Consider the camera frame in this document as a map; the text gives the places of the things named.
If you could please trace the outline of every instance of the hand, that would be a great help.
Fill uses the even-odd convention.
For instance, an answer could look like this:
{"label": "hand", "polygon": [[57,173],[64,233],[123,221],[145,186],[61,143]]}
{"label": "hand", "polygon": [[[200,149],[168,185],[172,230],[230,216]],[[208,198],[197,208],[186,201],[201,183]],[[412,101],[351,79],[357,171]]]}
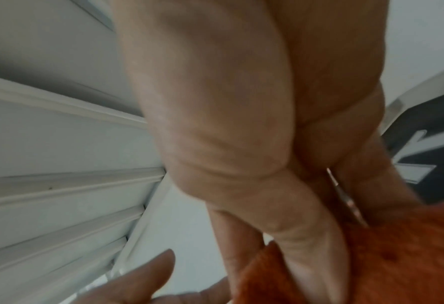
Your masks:
{"label": "hand", "polygon": [[140,268],[91,290],[73,304],[227,304],[230,290],[226,278],[202,292],[152,295],[168,281],[175,266],[175,255],[168,250]]}
{"label": "hand", "polygon": [[387,1],[114,2],[174,182],[208,202],[236,292],[272,235],[312,303],[346,299],[330,168],[370,223],[418,204],[377,135]]}

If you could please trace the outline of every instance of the orange towel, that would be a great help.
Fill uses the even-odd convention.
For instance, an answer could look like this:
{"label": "orange towel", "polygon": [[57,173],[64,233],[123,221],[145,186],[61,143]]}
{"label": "orange towel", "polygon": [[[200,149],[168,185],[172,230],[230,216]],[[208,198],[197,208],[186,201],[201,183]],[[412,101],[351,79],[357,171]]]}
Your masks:
{"label": "orange towel", "polygon": [[[352,304],[444,304],[444,204],[385,225],[344,229]],[[235,304],[305,304],[269,244],[244,270]]]}

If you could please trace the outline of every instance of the fuzzy orange textile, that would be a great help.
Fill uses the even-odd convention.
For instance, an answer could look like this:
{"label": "fuzzy orange textile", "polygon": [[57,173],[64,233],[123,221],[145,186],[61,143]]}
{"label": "fuzzy orange textile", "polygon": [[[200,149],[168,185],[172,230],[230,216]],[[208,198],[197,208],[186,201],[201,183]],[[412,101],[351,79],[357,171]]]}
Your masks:
{"label": "fuzzy orange textile", "polygon": [[[444,304],[444,203],[388,224],[344,229],[351,304]],[[273,242],[244,270],[235,304],[305,304]]]}

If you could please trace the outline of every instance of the human hand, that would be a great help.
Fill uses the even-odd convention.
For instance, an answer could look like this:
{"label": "human hand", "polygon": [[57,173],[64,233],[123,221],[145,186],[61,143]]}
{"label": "human hand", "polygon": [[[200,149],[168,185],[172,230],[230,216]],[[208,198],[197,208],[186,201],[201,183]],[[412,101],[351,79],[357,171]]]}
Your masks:
{"label": "human hand", "polygon": [[231,288],[272,235],[312,303],[346,298],[330,168],[369,222],[418,203],[376,133],[387,2],[114,2],[175,184],[210,206]]}
{"label": "human hand", "polygon": [[226,278],[201,292],[152,299],[168,281],[174,266],[175,255],[168,250],[140,268],[91,290],[73,304],[227,304],[230,301]]}

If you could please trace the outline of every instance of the white arrow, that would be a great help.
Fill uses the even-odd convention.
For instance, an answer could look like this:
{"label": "white arrow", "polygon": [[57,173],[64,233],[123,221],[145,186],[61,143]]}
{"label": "white arrow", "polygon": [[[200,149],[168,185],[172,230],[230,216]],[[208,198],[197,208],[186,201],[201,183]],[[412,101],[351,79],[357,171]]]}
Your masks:
{"label": "white arrow", "polygon": [[417,131],[402,149],[394,155],[392,162],[404,180],[418,184],[435,168],[435,165],[401,164],[399,160],[411,155],[436,150],[444,147],[444,132],[423,138],[427,130]]}

